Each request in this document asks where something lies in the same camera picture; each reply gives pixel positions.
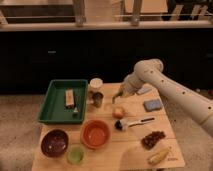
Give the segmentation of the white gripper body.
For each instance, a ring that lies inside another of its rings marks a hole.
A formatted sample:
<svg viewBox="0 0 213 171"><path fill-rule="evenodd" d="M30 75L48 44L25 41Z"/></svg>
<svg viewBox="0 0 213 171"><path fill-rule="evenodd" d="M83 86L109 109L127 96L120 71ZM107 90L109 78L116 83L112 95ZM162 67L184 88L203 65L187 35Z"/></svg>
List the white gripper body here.
<svg viewBox="0 0 213 171"><path fill-rule="evenodd" d="M124 96L134 95L143 85L143 81L134 73L125 77L122 89Z"/></svg>

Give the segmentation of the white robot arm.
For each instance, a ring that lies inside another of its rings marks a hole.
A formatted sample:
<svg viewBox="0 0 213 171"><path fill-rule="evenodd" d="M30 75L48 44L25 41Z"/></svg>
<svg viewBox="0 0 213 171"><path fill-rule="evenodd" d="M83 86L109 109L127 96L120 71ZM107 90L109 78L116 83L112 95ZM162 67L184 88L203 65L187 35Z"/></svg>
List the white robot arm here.
<svg viewBox="0 0 213 171"><path fill-rule="evenodd" d="M159 59L142 60L122 83L125 95L135 94L145 83L158 89L164 96L178 103L191 118L213 137L213 100L188 89L169 79L163 73L163 63Z"/></svg>

